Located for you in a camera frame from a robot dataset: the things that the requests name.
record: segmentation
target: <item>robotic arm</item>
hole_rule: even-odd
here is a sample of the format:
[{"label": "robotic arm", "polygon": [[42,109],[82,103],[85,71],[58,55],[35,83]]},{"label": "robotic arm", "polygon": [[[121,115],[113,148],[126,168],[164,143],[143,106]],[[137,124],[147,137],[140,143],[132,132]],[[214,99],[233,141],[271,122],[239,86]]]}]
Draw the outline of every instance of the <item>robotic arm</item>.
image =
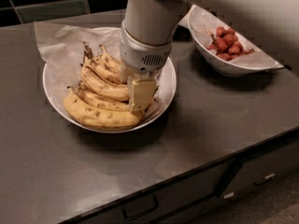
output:
[{"label": "robotic arm", "polygon": [[164,66],[188,4],[215,11],[277,61],[298,63],[299,0],[129,0],[121,26],[126,75],[154,73]]}]

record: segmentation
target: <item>backsplash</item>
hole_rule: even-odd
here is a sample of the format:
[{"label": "backsplash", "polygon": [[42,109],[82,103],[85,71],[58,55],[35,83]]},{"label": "backsplash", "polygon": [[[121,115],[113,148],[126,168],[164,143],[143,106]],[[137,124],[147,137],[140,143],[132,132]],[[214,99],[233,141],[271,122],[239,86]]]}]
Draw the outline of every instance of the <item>backsplash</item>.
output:
[{"label": "backsplash", "polygon": [[0,26],[126,8],[127,0],[0,0]]}]

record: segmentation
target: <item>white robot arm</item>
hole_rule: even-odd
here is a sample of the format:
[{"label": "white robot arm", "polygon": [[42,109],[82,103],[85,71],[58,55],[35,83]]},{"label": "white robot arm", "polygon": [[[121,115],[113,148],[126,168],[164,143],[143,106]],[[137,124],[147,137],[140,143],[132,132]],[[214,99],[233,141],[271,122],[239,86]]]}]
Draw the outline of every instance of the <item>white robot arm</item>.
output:
[{"label": "white robot arm", "polygon": [[133,73],[161,69],[188,4],[213,10],[274,59],[299,60],[299,0],[128,0],[121,58]]}]

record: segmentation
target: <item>gray countertop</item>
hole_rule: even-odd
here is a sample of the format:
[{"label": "gray countertop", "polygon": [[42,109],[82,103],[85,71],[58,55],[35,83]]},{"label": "gray countertop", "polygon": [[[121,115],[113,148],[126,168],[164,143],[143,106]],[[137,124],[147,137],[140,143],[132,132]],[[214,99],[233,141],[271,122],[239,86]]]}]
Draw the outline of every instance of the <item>gray countertop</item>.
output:
[{"label": "gray countertop", "polygon": [[[114,11],[54,22],[119,27],[122,18]],[[168,110],[131,133],[92,133],[49,104],[34,25],[1,28],[0,37],[1,223],[57,223],[299,125],[294,73],[224,77],[191,41],[177,41],[178,86]]]}]

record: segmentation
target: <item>bowl of strawberries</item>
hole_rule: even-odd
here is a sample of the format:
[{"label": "bowl of strawberries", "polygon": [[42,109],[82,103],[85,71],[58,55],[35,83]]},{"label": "bowl of strawberries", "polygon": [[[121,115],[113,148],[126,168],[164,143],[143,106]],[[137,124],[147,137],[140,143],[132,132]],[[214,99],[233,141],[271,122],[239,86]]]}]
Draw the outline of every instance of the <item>bowl of strawberries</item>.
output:
[{"label": "bowl of strawberries", "polygon": [[195,46],[217,72],[240,77],[283,67],[207,10],[192,6],[188,28]]}]

